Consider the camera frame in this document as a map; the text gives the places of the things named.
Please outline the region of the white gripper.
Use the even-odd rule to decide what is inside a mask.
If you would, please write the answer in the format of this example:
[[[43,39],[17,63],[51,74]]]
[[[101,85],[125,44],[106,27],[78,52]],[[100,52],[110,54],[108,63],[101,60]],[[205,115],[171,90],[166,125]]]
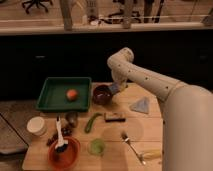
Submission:
[[[115,70],[111,71],[111,75],[116,89],[119,92],[124,91],[127,87],[127,78]]]

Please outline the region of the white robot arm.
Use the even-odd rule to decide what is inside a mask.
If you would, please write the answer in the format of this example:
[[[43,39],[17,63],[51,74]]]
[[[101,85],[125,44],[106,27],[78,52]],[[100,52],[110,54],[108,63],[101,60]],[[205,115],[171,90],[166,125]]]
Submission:
[[[213,93],[133,64],[125,47],[107,65],[120,88],[128,80],[154,94],[163,118],[162,171],[213,171]]]

